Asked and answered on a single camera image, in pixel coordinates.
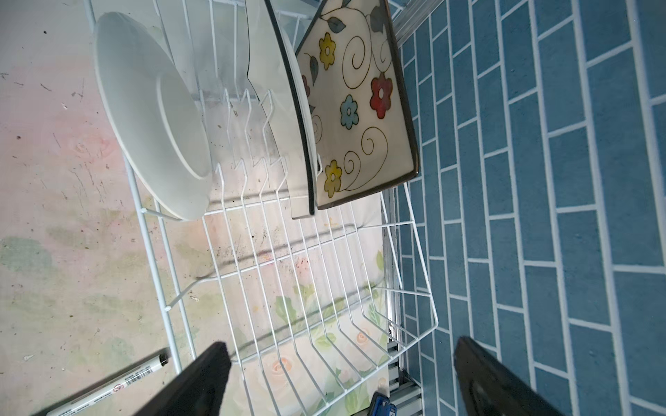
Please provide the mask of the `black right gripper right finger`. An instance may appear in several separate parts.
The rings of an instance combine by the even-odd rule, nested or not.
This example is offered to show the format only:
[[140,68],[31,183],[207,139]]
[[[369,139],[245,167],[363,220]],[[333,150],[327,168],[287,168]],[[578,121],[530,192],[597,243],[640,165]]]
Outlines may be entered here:
[[454,367],[469,415],[561,414],[469,336],[456,343]]

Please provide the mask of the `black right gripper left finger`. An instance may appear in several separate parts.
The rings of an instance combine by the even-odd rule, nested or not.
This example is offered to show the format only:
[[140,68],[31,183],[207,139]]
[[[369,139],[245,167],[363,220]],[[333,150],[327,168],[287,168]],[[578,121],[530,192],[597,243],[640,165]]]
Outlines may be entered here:
[[136,415],[220,415],[232,361],[215,341]]

